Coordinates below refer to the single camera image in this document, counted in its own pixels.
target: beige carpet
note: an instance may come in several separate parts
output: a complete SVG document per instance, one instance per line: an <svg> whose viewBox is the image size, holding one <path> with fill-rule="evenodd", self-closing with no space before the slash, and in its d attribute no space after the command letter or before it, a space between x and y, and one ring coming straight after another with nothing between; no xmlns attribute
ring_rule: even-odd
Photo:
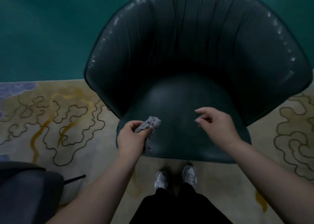
<svg viewBox="0 0 314 224"><path fill-rule="evenodd" d="M33 84L0 84L0 154L59 172L65 179L86 174L65 186L62 207L116 158L118 119L83 80ZM310 182L314 181L313 99L311 85L249 126L255 147ZM179 174L185 163L141 157L112 223L130 221L142 199L154 193L155 173L161 167L168 165ZM237 165L193 163L199 175L197 192L233 223L282 223Z"/></svg>

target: cloud pattern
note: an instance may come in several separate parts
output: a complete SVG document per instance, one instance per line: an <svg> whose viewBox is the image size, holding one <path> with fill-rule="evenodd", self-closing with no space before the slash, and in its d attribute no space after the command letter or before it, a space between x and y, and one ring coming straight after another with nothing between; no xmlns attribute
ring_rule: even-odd
<svg viewBox="0 0 314 224"><path fill-rule="evenodd" d="M35 82L0 83L0 119L3 117L2 102L12 96L20 95L24 91L31 91L36 87Z"/></svg>

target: forearm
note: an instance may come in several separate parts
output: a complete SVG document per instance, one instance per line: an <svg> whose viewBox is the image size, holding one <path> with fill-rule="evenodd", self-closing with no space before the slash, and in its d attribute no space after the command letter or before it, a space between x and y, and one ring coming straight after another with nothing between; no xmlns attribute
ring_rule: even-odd
<svg viewBox="0 0 314 224"><path fill-rule="evenodd" d="M244 141L222 147L286 223L314 223L314 187Z"/></svg>
<svg viewBox="0 0 314 224"><path fill-rule="evenodd" d="M119 157L48 224L110 223L132 176L137 160Z"/></svg>

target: white sneaker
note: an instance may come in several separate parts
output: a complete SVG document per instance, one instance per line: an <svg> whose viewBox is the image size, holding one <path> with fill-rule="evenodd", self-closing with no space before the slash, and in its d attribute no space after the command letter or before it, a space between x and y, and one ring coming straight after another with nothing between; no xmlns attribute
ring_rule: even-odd
<svg viewBox="0 0 314 224"><path fill-rule="evenodd" d="M158 188L168 189L168 176L165 171L158 171L155 180L155 190Z"/></svg>
<svg viewBox="0 0 314 224"><path fill-rule="evenodd" d="M182 180L184 183L192 185L196 189L197 173L194 166L186 165L182 171Z"/></svg>

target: green wall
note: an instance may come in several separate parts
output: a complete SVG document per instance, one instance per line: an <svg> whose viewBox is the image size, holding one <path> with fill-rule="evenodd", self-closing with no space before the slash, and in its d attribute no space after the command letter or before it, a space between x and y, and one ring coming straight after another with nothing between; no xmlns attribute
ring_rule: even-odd
<svg viewBox="0 0 314 224"><path fill-rule="evenodd" d="M0 82L82 79L92 46L129 0L0 0ZM263 0L314 65L314 0Z"/></svg>

